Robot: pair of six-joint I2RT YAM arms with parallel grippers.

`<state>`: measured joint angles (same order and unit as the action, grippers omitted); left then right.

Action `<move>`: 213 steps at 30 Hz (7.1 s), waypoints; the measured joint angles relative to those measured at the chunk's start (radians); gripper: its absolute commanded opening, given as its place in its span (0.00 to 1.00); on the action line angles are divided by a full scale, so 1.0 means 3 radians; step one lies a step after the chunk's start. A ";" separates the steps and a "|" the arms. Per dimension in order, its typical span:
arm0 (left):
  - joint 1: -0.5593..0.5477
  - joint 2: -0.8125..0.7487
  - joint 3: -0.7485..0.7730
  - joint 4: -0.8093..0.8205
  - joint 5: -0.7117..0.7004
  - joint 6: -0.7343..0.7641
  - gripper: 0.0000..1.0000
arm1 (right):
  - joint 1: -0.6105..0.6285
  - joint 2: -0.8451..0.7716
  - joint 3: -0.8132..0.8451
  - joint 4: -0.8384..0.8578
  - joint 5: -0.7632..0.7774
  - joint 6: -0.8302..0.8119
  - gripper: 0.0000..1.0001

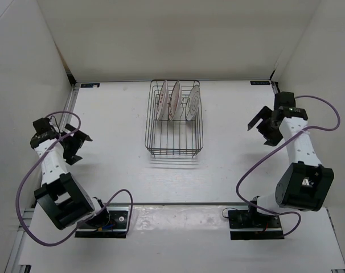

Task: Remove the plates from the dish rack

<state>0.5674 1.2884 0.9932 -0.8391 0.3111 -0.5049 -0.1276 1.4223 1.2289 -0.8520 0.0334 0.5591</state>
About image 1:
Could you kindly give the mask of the green rimmed white plate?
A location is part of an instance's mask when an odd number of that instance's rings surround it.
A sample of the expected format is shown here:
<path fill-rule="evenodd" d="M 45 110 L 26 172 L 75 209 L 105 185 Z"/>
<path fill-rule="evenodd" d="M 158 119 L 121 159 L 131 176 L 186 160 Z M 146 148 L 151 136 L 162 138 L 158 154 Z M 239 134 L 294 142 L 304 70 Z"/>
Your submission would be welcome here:
<path fill-rule="evenodd" d="M 194 85 L 187 99 L 185 116 L 187 121 L 191 121 L 199 110 L 200 86 Z"/>

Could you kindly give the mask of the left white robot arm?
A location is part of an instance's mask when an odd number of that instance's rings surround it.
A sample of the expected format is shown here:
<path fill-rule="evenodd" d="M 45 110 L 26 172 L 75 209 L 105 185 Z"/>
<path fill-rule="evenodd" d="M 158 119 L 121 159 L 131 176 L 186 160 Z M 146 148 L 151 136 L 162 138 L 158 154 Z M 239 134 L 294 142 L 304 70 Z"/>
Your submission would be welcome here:
<path fill-rule="evenodd" d="M 41 162 L 42 183 L 34 197 L 60 230 L 88 217 L 86 224 L 93 228 L 110 224 L 108 211 L 95 208 L 93 200 L 67 170 L 67 165 L 82 159 L 76 153 L 85 141 L 92 139 L 79 130 L 57 143 Z"/>

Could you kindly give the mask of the wire dish rack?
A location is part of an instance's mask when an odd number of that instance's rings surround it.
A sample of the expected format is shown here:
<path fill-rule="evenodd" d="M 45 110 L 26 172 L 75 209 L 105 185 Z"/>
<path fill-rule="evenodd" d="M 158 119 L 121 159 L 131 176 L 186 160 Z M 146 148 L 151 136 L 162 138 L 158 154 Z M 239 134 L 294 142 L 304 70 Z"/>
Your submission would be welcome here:
<path fill-rule="evenodd" d="M 176 81 L 178 80 L 167 80 L 169 97 L 161 120 L 157 120 L 156 114 L 164 80 L 150 82 L 145 148 L 154 158 L 195 158 L 204 146 L 201 90 L 198 112 L 191 121 L 187 121 L 185 116 L 188 96 L 194 85 L 200 86 L 198 80 L 179 80 L 181 84 L 180 105 L 174 119 L 169 121 L 170 98 Z"/>

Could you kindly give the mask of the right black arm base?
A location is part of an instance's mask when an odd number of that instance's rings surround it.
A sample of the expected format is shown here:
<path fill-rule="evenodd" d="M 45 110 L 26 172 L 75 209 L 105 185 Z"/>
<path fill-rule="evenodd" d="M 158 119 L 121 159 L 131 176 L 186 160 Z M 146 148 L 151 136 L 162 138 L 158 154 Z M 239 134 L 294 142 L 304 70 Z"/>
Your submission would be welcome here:
<path fill-rule="evenodd" d="M 259 214 L 253 209 L 224 208 L 232 241 L 284 239 L 279 216 Z"/>

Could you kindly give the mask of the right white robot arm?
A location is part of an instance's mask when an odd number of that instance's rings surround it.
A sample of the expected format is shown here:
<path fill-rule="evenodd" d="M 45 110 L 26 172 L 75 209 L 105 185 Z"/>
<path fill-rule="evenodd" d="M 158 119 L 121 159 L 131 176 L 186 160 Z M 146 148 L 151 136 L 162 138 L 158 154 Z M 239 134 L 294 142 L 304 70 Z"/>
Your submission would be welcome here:
<path fill-rule="evenodd" d="M 305 110 L 300 108 L 280 106 L 271 110 L 264 106 L 248 123 L 248 130 L 257 126 L 259 133 L 266 139 L 265 144 L 272 147 L 300 133 L 300 136 L 286 145 L 289 167 L 274 193 L 255 197 L 253 202 L 258 207 L 247 211 L 246 221 L 250 226 L 261 226 L 267 219 L 268 211 L 318 211 L 322 207 L 334 172 L 324 167 L 318 159 L 309 133 L 304 132 L 307 120 Z"/>

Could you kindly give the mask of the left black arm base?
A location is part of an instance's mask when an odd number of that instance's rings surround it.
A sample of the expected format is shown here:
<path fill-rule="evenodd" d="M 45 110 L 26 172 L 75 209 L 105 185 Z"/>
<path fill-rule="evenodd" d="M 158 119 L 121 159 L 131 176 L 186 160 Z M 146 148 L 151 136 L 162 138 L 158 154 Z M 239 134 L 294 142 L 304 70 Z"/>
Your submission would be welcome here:
<path fill-rule="evenodd" d="M 109 222 L 103 225 L 87 222 L 77 229 L 75 238 L 126 238 L 130 224 L 130 208 L 128 206 L 109 206 L 107 210 Z"/>

